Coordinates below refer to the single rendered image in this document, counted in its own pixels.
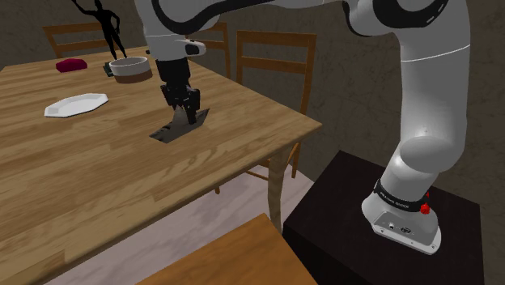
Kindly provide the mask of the black robot stand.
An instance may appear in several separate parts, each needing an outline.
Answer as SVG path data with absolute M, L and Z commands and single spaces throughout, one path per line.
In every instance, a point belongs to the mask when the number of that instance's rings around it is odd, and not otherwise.
M 339 151 L 282 236 L 317 285 L 485 285 L 480 206 L 430 188 L 441 247 L 426 255 L 373 232 L 361 204 L 383 167 Z

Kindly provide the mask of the black flat tablet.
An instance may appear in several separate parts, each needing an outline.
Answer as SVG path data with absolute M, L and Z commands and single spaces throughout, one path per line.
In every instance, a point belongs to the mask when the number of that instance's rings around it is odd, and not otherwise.
M 172 120 L 170 123 L 166 124 L 162 128 L 150 134 L 150 137 L 162 143 L 169 143 L 203 125 L 209 111 L 210 110 L 208 108 L 201 111 L 197 111 L 196 113 L 197 121 L 193 125 L 190 125 L 188 122 L 184 124 L 176 123 L 174 125 L 173 122 L 176 120 Z

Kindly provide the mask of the black human figure statue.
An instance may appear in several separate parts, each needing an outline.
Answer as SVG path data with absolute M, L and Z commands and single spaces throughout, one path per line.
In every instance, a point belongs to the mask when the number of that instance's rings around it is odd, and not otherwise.
M 95 19 L 100 23 L 102 28 L 104 39 L 106 40 L 110 53 L 113 56 L 114 60 L 117 60 L 117 53 L 115 46 L 119 48 L 122 52 L 123 57 L 127 58 L 125 48 L 121 43 L 120 39 L 120 18 L 111 10 L 107 10 L 103 8 L 103 4 L 100 0 L 94 0 L 94 4 L 96 9 L 94 11 L 83 9 L 78 3 L 77 0 L 71 0 L 73 4 L 85 15 L 90 15 L 95 17 Z

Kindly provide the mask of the white bowl with brown base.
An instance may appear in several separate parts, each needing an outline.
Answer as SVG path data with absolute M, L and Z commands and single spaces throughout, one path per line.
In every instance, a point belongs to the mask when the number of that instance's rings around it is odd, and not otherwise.
M 146 57 L 125 57 L 109 63 L 118 83 L 139 83 L 153 76 Z

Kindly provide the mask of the white octagonal plate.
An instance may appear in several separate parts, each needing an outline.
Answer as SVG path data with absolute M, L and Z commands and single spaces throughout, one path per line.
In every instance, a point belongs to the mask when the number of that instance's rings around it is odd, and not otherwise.
M 72 117 L 99 108 L 108 102 L 104 93 L 86 93 L 59 100 L 45 108 L 46 117 Z

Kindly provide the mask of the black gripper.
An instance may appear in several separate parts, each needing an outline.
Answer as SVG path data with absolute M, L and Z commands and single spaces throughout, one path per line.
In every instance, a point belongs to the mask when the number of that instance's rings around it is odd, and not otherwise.
M 185 111 L 188 123 L 193 125 L 196 121 L 196 113 L 200 108 L 200 91 L 191 88 L 189 78 L 191 76 L 186 57 L 181 59 L 162 61 L 155 60 L 159 77 L 164 82 L 160 88 L 168 105 L 174 108 L 173 120 L 183 120 Z

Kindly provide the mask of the wooden dining table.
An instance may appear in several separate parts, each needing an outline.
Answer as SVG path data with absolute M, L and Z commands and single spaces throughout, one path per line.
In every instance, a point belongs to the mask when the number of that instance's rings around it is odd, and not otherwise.
M 218 105 L 240 86 L 191 63 L 190 83 L 210 111 L 202 126 L 163 143 L 150 137 L 173 114 L 159 78 L 117 83 L 106 60 L 89 54 L 85 70 L 69 73 L 52 60 L 0 70 L 0 285 L 61 274 L 267 159 L 272 220 L 280 221 L 285 158 L 308 136 L 281 133 L 288 112 L 271 126 L 234 121 L 236 111 Z M 44 115 L 86 93 L 108 102 L 72 117 Z

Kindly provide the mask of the dark red box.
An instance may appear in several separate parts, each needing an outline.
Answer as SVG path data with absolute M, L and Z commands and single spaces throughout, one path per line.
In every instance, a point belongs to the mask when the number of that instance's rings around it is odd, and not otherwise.
M 87 68 L 87 63 L 80 58 L 67 58 L 55 64 L 57 71 L 66 73 L 76 70 L 84 70 Z

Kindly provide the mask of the wooden chair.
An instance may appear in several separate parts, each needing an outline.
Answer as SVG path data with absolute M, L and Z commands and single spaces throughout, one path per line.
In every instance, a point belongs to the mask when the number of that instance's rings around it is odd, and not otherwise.
M 260 57 L 247 57 L 243 55 L 243 45 L 282 45 L 302 47 L 307 50 L 304 62 L 291 62 L 278 59 Z M 219 103 L 220 111 L 236 111 L 232 116 L 234 121 L 240 118 L 245 120 L 258 117 L 267 126 L 273 125 L 282 118 L 285 112 L 290 114 L 290 123 L 281 129 L 282 134 L 290 134 L 293 130 L 307 136 L 319 128 L 322 124 L 306 116 L 308 101 L 312 85 L 312 72 L 316 49 L 316 35 L 313 33 L 293 32 L 259 32 L 238 30 L 236 32 L 236 84 L 240 86 L 240 92 L 232 92 Z M 271 100 L 251 89 L 243 86 L 243 68 L 249 67 L 261 70 L 273 70 L 292 74 L 303 75 L 303 94 L 298 113 L 290 108 Z
M 202 43 L 208 49 L 219 49 L 224 52 L 226 77 L 229 79 L 231 77 L 231 57 L 227 24 L 225 22 L 217 22 L 213 27 L 204 30 L 204 32 L 220 32 L 222 34 L 222 40 L 202 40 Z
M 100 40 L 85 40 L 73 43 L 58 44 L 54 39 L 55 35 L 75 34 L 82 32 L 97 32 L 100 29 L 101 25 L 99 22 L 75 23 L 75 24 L 43 27 L 43 31 L 51 47 L 53 48 L 53 51 L 57 58 L 63 58 L 63 53 L 67 52 L 107 47 L 108 42 L 106 40 L 100 39 Z

